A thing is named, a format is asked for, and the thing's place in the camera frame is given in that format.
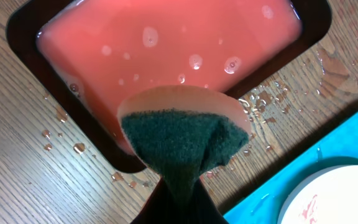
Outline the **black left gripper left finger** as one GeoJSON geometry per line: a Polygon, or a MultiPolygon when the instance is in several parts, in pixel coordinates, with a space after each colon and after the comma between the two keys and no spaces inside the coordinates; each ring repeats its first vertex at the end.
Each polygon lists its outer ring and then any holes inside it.
{"type": "Polygon", "coordinates": [[[167,184],[160,179],[131,224],[176,223],[179,217],[177,208],[167,184]]]}

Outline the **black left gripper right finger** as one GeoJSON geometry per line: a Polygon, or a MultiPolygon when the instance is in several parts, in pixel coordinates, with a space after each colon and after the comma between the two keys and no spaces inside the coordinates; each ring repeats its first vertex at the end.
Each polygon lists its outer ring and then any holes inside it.
{"type": "Polygon", "coordinates": [[[187,224],[228,224],[220,214],[200,180],[195,182],[189,204],[185,207],[187,224]]]}

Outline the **green and orange sponge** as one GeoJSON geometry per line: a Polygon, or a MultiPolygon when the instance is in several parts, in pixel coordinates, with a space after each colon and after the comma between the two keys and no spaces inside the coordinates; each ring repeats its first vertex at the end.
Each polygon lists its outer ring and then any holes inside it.
{"type": "Polygon", "coordinates": [[[133,95],[120,104],[117,119],[131,149],[161,175],[179,206],[189,203],[199,176],[227,165],[251,132],[238,100],[188,85],[133,95]]]}

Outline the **white plate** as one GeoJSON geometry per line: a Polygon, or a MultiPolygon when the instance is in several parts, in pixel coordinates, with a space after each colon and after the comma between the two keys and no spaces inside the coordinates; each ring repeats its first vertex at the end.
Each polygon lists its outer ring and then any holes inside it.
{"type": "Polygon", "coordinates": [[[278,216],[281,224],[358,224],[358,165],[333,166],[303,180],[278,216]]]}

